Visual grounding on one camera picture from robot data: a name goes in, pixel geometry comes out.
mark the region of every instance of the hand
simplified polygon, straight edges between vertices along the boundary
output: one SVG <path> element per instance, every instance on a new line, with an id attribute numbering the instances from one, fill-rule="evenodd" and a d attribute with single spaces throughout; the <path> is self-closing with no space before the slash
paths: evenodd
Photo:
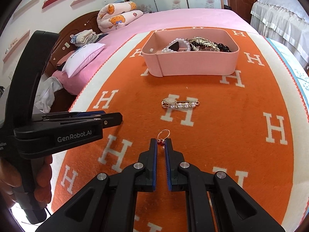
<path id="1" fill-rule="evenodd" d="M 51 202 L 52 192 L 50 180 L 52 178 L 52 168 L 50 164 L 53 162 L 52 156 L 44 158 L 44 164 L 37 174 L 38 186 L 34 191 L 34 197 L 39 202 L 46 204 Z M 0 193 L 7 203 L 8 208 L 13 207 L 16 202 L 12 187 L 20 187 L 22 184 L 21 176 L 17 169 L 5 159 L 0 159 Z"/>

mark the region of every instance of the headboard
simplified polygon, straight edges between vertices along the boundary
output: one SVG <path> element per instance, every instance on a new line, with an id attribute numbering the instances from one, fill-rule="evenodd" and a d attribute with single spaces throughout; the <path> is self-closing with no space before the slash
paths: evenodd
<path id="1" fill-rule="evenodd" d="M 90 29 L 97 34 L 101 33 L 96 21 L 98 13 L 99 10 L 84 14 L 70 22 L 59 32 L 60 37 L 53 48 L 51 58 L 45 70 L 47 77 L 51 77 L 57 70 L 57 63 L 61 58 L 77 48 L 75 45 L 70 43 L 71 35 L 76 35 L 79 32 Z"/>

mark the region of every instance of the metal screw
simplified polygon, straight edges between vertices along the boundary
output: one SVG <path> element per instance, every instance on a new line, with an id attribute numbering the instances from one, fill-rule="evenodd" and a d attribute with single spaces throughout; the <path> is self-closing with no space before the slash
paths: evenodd
<path id="1" fill-rule="evenodd" d="M 97 178 L 99 181 L 105 180 L 107 177 L 106 173 L 99 173 Z"/>
<path id="2" fill-rule="evenodd" d="M 220 172 L 217 172 L 217 176 L 220 179 L 224 179 L 227 176 L 227 174 L 225 172 L 220 171 Z"/>
<path id="3" fill-rule="evenodd" d="M 134 168 L 136 169 L 141 169 L 143 168 L 143 166 L 144 166 L 143 163 L 140 163 L 140 162 L 134 164 Z"/>
<path id="4" fill-rule="evenodd" d="M 181 163 L 180 163 L 180 166 L 181 166 L 182 168 L 188 168 L 188 167 L 190 166 L 190 164 L 189 164 L 188 162 L 181 162 Z"/>

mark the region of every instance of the pink box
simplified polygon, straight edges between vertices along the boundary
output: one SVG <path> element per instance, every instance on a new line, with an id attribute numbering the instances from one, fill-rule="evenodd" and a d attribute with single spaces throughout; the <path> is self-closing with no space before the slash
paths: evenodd
<path id="1" fill-rule="evenodd" d="M 194 36 L 227 45 L 232 52 L 188 51 L 161 53 L 176 38 Z M 221 29 L 178 29 L 152 33 L 142 48 L 142 55 L 151 75 L 221 75 L 234 73 L 239 47 L 231 36 Z"/>

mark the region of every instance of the pink bed sheet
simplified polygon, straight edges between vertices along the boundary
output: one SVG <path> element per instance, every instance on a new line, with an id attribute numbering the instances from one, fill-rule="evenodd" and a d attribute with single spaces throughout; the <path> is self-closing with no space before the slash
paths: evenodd
<path id="1" fill-rule="evenodd" d="M 258 32 L 231 10 L 225 9 L 176 9 L 150 14 L 130 23 L 128 26 L 109 32 L 99 42 L 105 49 L 77 75 L 68 78 L 65 72 L 55 71 L 56 77 L 71 94 L 78 95 L 100 66 L 133 35 L 173 27 L 221 27 L 239 31 Z"/>

